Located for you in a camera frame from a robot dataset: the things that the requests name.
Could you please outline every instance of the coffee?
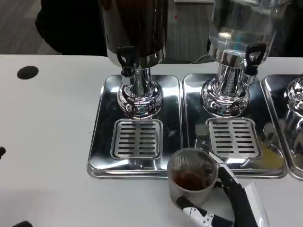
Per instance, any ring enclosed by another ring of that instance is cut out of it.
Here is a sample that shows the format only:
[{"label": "coffee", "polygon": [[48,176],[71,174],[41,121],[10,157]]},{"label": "coffee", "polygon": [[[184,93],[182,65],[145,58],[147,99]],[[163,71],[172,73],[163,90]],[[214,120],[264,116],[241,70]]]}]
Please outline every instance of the coffee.
[{"label": "coffee", "polygon": [[107,48],[133,46],[139,57],[160,51],[166,43],[168,0],[99,0]]},{"label": "coffee", "polygon": [[174,175],[174,182],[181,188],[190,191],[199,191],[209,186],[208,179],[204,174],[194,171],[179,171]]}]

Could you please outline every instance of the cup rim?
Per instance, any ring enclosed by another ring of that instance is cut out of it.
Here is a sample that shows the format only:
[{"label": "cup rim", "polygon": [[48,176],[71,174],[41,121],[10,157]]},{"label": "cup rim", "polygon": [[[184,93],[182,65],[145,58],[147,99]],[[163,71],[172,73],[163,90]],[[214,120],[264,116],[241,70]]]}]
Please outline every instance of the cup rim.
[{"label": "cup rim", "polygon": [[182,153],[182,152],[185,152],[186,149],[187,149],[187,150],[189,149],[189,150],[191,150],[191,151],[197,151],[197,152],[203,152],[203,153],[205,153],[205,154],[210,158],[210,160],[211,160],[211,162],[214,164],[214,166],[217,166],[217,163],[216,163],[215,160],[208,154],[207,151],[204,151],[204,150],[201,149],[201,148],[183,148],[183,149],[180,149],[180,150],[176,151],[176,152],[173,154],[173,156],[172,156],[172,157],[169,159],[169,161],[168,161],[168,164],[167,164],[168,180],[171,181],[171,182],[173,182],[173,184],[176,185],[178,188],[180,188],[180,189],[182,189],[182,190],[184,190],[184,191],[186,191],[186,192],[190,192],[190,193],[200,193],[200,192],[203,192],[203,191],[205,191],[205,190],[207,190],[207,189],[209,189],[209,188],[213,188],[213,187],[214,187],[214,184],[216,183],[216,180],[217,180],[217,178],[218,178],[218,168],[215,168],[216,171],[215,171],[215,178],[214,178],[213,182],[212,182],[209,186],[207,186],[206,188],[201,189],[201,190],[198,190],[198,191],[193,191],[193,190],[188,190],[188,189],[182,188],[181,186],[179,186],[179,185],[173,180],[173,177],[172,177],[171,173],[169,172],[169,163],[170,163],[171,160],[172,160],[173,158],[175,158],[178,154],[180,154],[180,153]]}]

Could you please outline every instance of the stainless steel drip tray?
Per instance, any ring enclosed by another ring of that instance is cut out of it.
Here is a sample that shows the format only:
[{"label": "stainless steel drip tray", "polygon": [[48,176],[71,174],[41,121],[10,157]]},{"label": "stainless steel drip tray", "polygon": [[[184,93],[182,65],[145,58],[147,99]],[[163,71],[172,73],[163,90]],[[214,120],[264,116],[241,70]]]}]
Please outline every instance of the stainless steel drip tray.
[{"label": "stainless steel drip tray", "polygon": [[163,90],[161,110],[152,118],[127,119],[117,102],[121,75],[106,79],[95,122],[88,173],[97,178],[166,177],[169,157],[183,147],[180,82],[153,75]]},{"label": "stainless steel drip tray", "polygon": [[290,174],[303,180],[303,120],[288,109],[284,98],[287,86],[299,77],[302,75],[269,75],[262,80],[262,87],[274,123],[268,127],[275,127],[278,133],[278,137],[273,136],[270,142],[277,146],[281,140]]},{"label": "stainless steel drip tray", "polygon": [[[182,81],[185,122],[187,126],[184,131],[189,147],[201,147],[206,150],[210,149],[209,129],[205,123],[209,118],[214,118],[215,116],[211,115],[203,108],[201,90],[203,84],[214,77],[215,74],[190,74]],[[265,128],[267,123],[271,123],[272,121],[259,81],[256,80],[256,82],[250,86],[249,91],[249,106],[239,117],[249,118],[255,123],[258,149],[247,150],[246,154],[239,152],[237,154],[235,152],[230,152],[228,149],[222,149],[221,151],[224,151],[224,153],[221,154],[216,150],[215,152],[217,152],[217,155],[228,164],[229,168],[237,176],[260,178],[284,177],[287,174],[284,155],[281,152],[279,145],[273,146],[270,143],[270,138],[272,137],[272,134],[276,135],[276,130],[272,127],[270,128],[270,133],[265,131],[265,129],[268,130],[268,127]],[[241,132],[239,135],[244,138],[243,136],[245,136],[246,133],[249,133],[250,129],[247,129],[247,132]]]}]

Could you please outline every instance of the dispenser spout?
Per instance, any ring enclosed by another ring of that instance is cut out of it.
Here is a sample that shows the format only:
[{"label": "dispenser spout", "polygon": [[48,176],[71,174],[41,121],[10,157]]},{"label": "dispenser spout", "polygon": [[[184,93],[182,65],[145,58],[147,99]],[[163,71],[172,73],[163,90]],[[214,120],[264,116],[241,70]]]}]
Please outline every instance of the dispenser spout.
[{"label": "dispenser spout", "polygon": [[258,66],[262,63],[266,52],[266,44],[249,45],[246,49],[245,59],[242,61],[242,82],[250,86],[255,82]]}]

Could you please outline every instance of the black spout handle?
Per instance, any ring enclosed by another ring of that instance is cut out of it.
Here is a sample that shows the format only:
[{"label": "black spout handle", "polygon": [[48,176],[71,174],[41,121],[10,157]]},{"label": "black spout handle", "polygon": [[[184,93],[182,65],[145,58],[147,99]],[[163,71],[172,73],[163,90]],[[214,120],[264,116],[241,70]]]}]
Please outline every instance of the black spout handle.
[{"label": "black spout handle", "polygon": [[[260,52],[257,58],[251,60],[250,54]],[[244,73],[249,76],[255,76],[258,73],[258,65],[261,64],[264,54],[266,52],[266,44],[248,45],[245,53],[247,66]]]},{"label": "black spout handle", "polygon": [[[260,52],[259,56],[253,60],[250,58],[251,53]],[[245,53],[245,59],[248,66],[260,65],[266,52],[266,44],[248,45]]]},{"label": "black spout handle", "polygon": [[121,46],[117,48],[118,61],[122,66],[121,75],[124,77],[131,77],[139,65],[136,57],[136,49],[133,46]]},{"label": "black spout handle", "polygon": [[117,48],[117,57],[121,66],[124,67],[138,67],[138,59],[136,57],[136,49],[133,46],[121,46]]}]

